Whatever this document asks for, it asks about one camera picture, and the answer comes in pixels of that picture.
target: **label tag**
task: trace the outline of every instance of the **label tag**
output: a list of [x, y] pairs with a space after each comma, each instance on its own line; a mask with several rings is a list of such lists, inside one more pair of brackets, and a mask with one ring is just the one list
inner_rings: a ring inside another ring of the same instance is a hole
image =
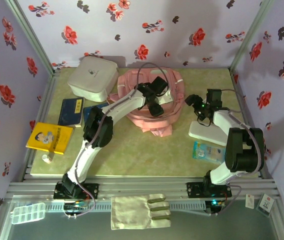
[[254, 196], [247, 194], [245, 196], [245, 207], [249, 209], [254, 209]]
[[260, 201], [258, 202], [257, 210], [259, 210], [261, 213], [266, 215], [267, 217], [270, 216], [271, 210], [274, 204], [274, 199], [271, 198], [270, 196], [264, 194]]
[[75, 104], [75, 114], [78, 114], [81, 112], [81, 105], [82, 105], [82, 99], [78, 99], [76, 100], [76, 104]]

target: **white cap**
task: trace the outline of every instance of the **white cap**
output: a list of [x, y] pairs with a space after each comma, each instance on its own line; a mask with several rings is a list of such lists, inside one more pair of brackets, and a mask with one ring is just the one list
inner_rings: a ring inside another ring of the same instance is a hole
[[42, 155], [42, 160], [43, 160], [44, 162], [46, 162], [47, 164], [50, 164], [50, 163], [52, 162], [52, 158], [49, 157], [49, 156], [46, 155], [46, 154], [43, 154], [43, 155]]

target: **pink backpack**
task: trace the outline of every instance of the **pink backpack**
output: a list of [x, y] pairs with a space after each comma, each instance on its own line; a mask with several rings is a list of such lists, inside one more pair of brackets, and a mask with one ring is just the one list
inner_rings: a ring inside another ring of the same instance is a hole
[[[184, 103], [184, 83], [179, 72], [170, 68], [163, 67], [162, 70], [168, 80], [168, 85], [171, 90], [171, 96], [173, 101], [162, 104], [161, 107], [164, 110], [164, 114], [159, 117], [153, 117], [147, 106], [144, 106], [141, 110], [134, 110], [126, 116], [143, 132], [151, 131], [155, 136], [169, 136], [172, 134], [172, 124], [175, 123], [182, 110]], [[125, 74], [120, 76], [117, 80], [117, 92], [111, 93], [108, 97], [108, 102], [116, 102], [119, 99], [127, 95], [132, 89], [134, 89], [137, 83], [138, 69], [130, 69]], [[165, 79], [163, 74], [157, 68], [143, 68], [140, 71], [139, 83], [152, 83], [153, 80], [160, 76]]]

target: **blue book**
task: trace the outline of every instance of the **blue book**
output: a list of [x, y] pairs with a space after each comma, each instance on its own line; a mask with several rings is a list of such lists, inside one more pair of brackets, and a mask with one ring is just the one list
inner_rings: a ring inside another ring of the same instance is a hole
[[63, 99], [58, 125], [81, 127], [84, 97]]
[[87, 122], [88, 117], [89, 117], [89, 114], [90, 114], [91, 109], [92, 109], [93, 107], [96, 106], [96, 107], [98, 107], [99, 109], [101, 109], [101, 108], [106, 107], [106, 106], [108, 106], [108, 105], [109, 105], [109, 104], [108, 104], [107, 102], [105, 102], [105, 103], [101, 103], [101, 104], [99, 104], [99, 105], [94, 105], [94, 106], [85, 107], [85, 108], [83, 109], [84, 124]]

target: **yellow book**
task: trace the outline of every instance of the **yellow book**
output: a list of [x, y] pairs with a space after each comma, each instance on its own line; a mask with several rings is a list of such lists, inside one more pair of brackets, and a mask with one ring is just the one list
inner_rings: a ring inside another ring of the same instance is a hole
[[72, 133], [72, 127], [38, 122], [26, 143], [26, 147], [56, 154], [64, 154]]

